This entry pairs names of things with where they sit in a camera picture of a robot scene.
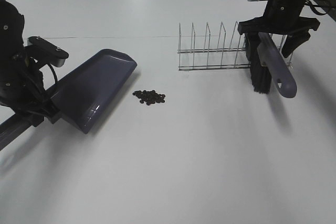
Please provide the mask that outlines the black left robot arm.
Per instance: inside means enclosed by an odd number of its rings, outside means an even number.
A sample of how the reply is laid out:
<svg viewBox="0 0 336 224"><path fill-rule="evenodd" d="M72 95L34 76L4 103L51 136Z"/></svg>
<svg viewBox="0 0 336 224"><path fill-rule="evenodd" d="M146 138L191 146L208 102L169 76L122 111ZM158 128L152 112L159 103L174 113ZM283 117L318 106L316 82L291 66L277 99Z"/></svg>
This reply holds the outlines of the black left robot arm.
<svg viewBox="0 0 336 224"><path fill-rule="evenodd" d="M26 118L54 121L59 114L51 100L58 88L55 68L69 54L39 36L24 44L24 25L24 15L1 0L1 105Z"/></svg>

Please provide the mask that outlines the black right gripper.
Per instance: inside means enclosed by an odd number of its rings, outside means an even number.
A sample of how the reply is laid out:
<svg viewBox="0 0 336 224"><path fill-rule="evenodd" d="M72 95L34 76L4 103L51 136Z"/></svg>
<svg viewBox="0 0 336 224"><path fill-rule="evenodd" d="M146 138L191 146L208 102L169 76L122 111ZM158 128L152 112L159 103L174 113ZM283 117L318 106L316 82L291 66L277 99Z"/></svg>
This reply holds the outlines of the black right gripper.
<svg viewBox="0 0 336 224"><path fill-rule="evenodd" d="M295 49L310 39L307 30L316 31L320 22L316 18L301 17L305 0L268 0L262 16L239 22L237 31L244 34L246 58L251 58L251 45L248 33L272 33L288 35L281 53L288 58Z"/></svg>

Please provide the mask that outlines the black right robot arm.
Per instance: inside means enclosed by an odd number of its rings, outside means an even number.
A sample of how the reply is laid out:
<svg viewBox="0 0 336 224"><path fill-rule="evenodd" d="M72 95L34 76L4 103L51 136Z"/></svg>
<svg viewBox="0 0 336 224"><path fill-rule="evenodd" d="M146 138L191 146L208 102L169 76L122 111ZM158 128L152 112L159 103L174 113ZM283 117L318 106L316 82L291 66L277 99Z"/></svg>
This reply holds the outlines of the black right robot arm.
<svg viewBox="0 0 336 224"><path fill-rule="evenodd" d="M248 0L249 2L266 1L264 13L238 23L238 33L246 39L247 56L251 58L260 44L259 33L285 35L282 47L284 58L310 39L309 30L316 31L320 22L316 18L301 17L306 0Z"/></svg>

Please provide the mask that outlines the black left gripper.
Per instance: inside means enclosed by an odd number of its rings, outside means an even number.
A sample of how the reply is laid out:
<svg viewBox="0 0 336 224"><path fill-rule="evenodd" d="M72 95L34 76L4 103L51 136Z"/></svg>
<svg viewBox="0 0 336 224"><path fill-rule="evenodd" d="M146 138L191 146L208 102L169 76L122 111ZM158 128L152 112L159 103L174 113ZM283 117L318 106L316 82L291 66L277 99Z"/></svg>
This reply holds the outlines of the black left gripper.
<svg viewBox="0 0 336 224"><path fill-rule="evenodd" d="M55 84L44 88L41 68L47 65ZM38 62L25 50L1 52L1 106L35 123L38 117L54 121L59 109L51 100L58 88L58 78L51 64Z"/></svg>

